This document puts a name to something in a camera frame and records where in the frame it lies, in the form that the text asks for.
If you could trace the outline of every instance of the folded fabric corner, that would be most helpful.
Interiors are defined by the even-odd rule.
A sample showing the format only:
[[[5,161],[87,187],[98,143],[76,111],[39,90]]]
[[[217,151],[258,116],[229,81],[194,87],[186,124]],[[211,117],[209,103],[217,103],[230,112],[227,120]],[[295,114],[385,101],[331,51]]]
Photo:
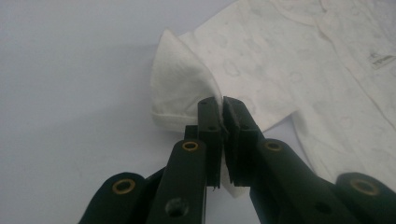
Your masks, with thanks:
[[[183,132],[197,123],[197,103],[215,97],[219,86],[207,67],[170,30],[165,30],[151,74],[151,115],[156,125]]]

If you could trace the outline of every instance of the brass screw insert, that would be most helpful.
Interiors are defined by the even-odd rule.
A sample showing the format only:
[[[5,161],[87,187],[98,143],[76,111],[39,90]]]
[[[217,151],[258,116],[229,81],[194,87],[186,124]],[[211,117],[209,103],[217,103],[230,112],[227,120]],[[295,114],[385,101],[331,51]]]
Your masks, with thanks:
[[[182,145],[183,149],[186,151],[195,151],[198,149],[198,143],[196,142],[185,142]]]
[[[264,146],[265,146],[267,149],[271,150],[271,151],[280,151],[280,150],[282,150],[282,148],[283,148],[279,143],[272,142],[272,141],[265,142],[265,143],[264,143]]]
[[[136,183],[132,179],[122,179],[113,184],[113,192],[116,194],[126,194],[134,189]]]
[[[379,188],[370,181],[364,179],[351,179],[349,181],[353,189],[360,193],[375,196],[379,194]]]

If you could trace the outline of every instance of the mounting hole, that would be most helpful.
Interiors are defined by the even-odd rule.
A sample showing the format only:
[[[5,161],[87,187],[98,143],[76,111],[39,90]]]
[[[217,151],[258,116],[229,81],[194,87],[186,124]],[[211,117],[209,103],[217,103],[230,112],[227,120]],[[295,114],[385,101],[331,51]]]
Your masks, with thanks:
[[[198,149],[198,143],[196,142],[185,142],[182,145],[183,149],[186,151],[195,151]]]
[[[316,202],[315,209],[317,209],[320,213],[323,213],[323,214],[331,214],[332,213],[332,209],[330,208],[330,206],[323,202]]]
[[[378,187],[370,181],[364,179],[351,179],[350,185],[353,189],[357,190],[360,193],[375,196],[379,194]]]
[[[209,126],[207,129],[209,129],[209,131],[216,131],[218,128],[216,128],[215,126]]]
[[[282,150],[282,146],[281,146],[279,143],[276,143],[276,142],[271,142],[271,141],[269,141],[269,142],[266,142],[266,143],[264,144],[264,146],[265,146],[267,149],[270,149],[270,150],[272,150],[272,151],[280,151],[280,150]]]
[[[165,212],[169,217],[184,217],[189,213],[189,202],[181,198],[171,199],[166,203]]]
[[[116,194],[126,194],[134,189],[136,183],[132,179],[122,179],[113,184],[113,192]]]

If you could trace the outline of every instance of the white table surface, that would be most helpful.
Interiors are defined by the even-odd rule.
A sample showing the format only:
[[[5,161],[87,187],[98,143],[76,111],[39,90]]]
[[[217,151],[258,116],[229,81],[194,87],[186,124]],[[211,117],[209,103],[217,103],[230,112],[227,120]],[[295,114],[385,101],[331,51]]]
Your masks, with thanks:
[[[77,223],[109,177],[147,177],[183,137],[150,117],[162,31],[232,0],[0,2],[0,223]],[[268,137],[298,149],[290,119]],[[259,223],[248,193],[207,192],[206,223]]]

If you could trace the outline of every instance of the clothing tag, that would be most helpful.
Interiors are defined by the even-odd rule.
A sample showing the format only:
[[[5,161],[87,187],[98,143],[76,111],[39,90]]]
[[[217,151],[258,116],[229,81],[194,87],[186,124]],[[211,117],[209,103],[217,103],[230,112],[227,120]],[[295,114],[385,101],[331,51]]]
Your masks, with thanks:
[[[372,64],[374,70],[377,70],[388,63],[393,62],[396,59],[395,56],[392,55],[379,55],[379,54],[372,54],[369,57],[369,61]]]

